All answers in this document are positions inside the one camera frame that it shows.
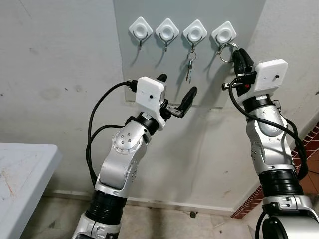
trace metal hook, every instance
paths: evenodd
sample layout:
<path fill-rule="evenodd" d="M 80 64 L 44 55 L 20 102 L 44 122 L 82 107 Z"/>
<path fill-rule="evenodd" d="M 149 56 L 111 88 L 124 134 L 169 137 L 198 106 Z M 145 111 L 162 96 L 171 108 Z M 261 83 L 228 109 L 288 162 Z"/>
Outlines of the metal hook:
<path fill-rule="evenodd" d="M 227 42 L 225 42 L 224 44 L 220 44 L 220 42 L 217 40 L 217 36 L 218 36 L 218 34 L 215 36 L 215 40 L 216 40 L 216 42 L 217 42 L 218 45 L 219 45 L 219 49 L 218 49 L 218 51 L 216 52 L 216 54 L 219 55 L 219 58 L 220 58 L 223 62 L 225 62 L 225 63 L 232 63 L 232 62 L 233 62 L 232 59 L 230 59 L 229 61 L 224 60 L 224 59 L 222 58 L 222 56 L 221 56 L 221 53 L 222 53 L 223 49 L 224 49 L 226 46 L 236 47 L 237 50 L 239 50 L 238 46 L 237 46 L 235 43 L 230 43 L 230 42 L 232 41 L 232 37 L 231 37 Z"/>
<path fill-rule="evenodd" d="M 140 50 L 141 50 L 141 49 L 142 49 L 142 41 L 145 40 L 145 39 L 148 37 L 149 33 L 147 32 L 147 33 L 146 33 L 146 36 L 145 36 L 144 38 L 142 38 L 142 39 L 140 39 L 139 37 L 137 37 L 137 36 L 135 35 L 135 32 L 134 32 L 134 31 L 133 31 L 133 35 L 134 35 L 134 37 L 135 37 L 136 39 L 138 39 L 138 41 L 140 41 L 140 44 L 138 45 L 138 47 L 139 47 Z"/>
<path fill-rule="evenodd" d="M 173 34 L 173 37 L 170 40 L 164 40 L 161 36 L 161 34 L 159 35 L 160 39 L 165 42 L 165 52 L 167 52 L 167 46 L 170 45 L 170 43 L 174 40 L 175 37 L 175 33 Z"/>
<path fill-rule="evenodd" d="M 194 47 L 201 41 L 201 39 L 203 38 L 203 34 L 201 35 L 198 41 L 191 41 L 188 36 L 189 36 L 189 33 L 187 34 L 187 39 L 191 43 L 191 52 L 193 53 L 195 51 Z"/>

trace wall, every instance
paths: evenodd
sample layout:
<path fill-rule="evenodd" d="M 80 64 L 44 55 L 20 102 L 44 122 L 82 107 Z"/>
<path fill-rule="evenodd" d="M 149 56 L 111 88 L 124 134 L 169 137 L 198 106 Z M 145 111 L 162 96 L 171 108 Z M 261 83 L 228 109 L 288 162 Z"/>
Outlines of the wall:
<path fill-rule="evenodd" d="M 289 62 L 274 99 L 299 129 L 319 111 L 318 15 L 316 0 L 267 0 L 248 48 L 256 61 Z M 91 192 L 84 157 L 89 113 L 123 81 L 118 39 L 108 35 L 116 31 L 112 1 L 2 0 L 0 29 L 1 141 L 57 144 L 64 158 L 48 189 Z M 95 128 L 123 124 L 135 113 L 124 89 L 117 90 L 98 109 Z M 114 132 L 94 142 L 96 170 Z M 245 119 L 228 100 L 222 110 L 192 108 L 170 119 L 154 135 L 131 196 L 233 210 L 257 185 Z"/>

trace white table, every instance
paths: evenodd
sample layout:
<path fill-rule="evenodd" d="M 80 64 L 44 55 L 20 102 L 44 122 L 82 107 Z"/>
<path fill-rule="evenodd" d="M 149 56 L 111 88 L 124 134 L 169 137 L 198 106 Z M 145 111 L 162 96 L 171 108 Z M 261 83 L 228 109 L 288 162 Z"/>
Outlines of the white table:
<path fill-rule="evenodd" d="M 47 144 L 0 143 L 0 239 L 19 239 L 62 154 Z"/>

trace floor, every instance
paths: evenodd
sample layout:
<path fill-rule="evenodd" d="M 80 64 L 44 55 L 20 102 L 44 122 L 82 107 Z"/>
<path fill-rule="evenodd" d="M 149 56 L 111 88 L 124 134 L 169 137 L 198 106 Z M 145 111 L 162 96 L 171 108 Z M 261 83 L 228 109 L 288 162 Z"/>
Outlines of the floor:
<path fill-rule="evenodd" d="M 20 239 L 69 239 L 87 207 L 87 201 L 42 197 Z M 251 239 L 260 210 L 239 220 L 201 213 L 191 218 L 189 212 L 126 206 L 119 239 Z"/>

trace gray panel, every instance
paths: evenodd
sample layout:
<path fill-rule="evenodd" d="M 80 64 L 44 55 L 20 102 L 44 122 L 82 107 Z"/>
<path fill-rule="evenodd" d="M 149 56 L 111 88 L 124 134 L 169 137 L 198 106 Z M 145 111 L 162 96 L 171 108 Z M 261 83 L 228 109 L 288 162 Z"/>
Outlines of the gray panel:
<path fill-rule="evenodd" d="M 122 55 L 125 80 L 142 76 L 156 78 L 166 73 L 166 98 L 170 103 L 180 103 L 184 94 L 198 87 L 194 105 L 223 107 L 228 94 L 221 93 L 221 84 L 231 72 L 231 64 L 222 63 L 216 56 L 217 46 L 211 32 L 225 21 L 230 21 L 237 32 L 234 42 L 246 48 L 256 27 L 265 0 L 114 0 L 115 16 Z M 153 29 L 139 51 L 138 41 L 130 34 L 129 26 L 142 16 Z M 179 36 L 164 52 L 164 44 L 155 35 L 155 29 L 165 18 L 178 27 Z M 185 81 L 187 53 L 191 46 L 183 37 L 183 30 L 199 19 L 208 35 L 195 52 L 191 84 Z M 126 100 L 133 101 L 135 94 L 126 90 Z"/>

